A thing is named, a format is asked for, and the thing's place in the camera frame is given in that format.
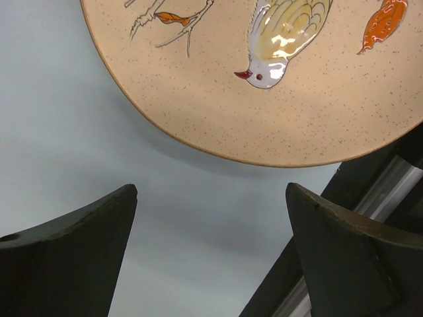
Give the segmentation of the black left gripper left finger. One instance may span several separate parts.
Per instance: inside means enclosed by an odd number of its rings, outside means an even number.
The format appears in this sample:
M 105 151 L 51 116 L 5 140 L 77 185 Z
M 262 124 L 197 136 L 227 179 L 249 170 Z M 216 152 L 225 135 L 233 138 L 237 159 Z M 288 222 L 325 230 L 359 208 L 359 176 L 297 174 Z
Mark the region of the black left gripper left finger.
M 127 184 L 1 237 L 1 315 L 108 316 L 136 207 Z

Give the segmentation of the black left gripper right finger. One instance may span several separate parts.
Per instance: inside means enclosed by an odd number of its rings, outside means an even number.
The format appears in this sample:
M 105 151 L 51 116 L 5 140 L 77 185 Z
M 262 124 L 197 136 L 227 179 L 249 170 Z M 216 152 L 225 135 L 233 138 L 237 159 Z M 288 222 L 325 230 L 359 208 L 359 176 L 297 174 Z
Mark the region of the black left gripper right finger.
M 313 316 L 421 316 L 422 237 L 286 188 Z

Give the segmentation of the beige bird pattern plate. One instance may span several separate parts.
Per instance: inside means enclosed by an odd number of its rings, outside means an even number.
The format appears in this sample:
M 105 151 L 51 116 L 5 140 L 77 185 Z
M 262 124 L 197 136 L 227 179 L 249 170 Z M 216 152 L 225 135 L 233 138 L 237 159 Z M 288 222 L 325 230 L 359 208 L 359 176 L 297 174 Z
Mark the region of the beige bird pattern plate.
M 248 164 L 376 151 L 422 122 L 421 1 L 82 1 L 133 107 Z

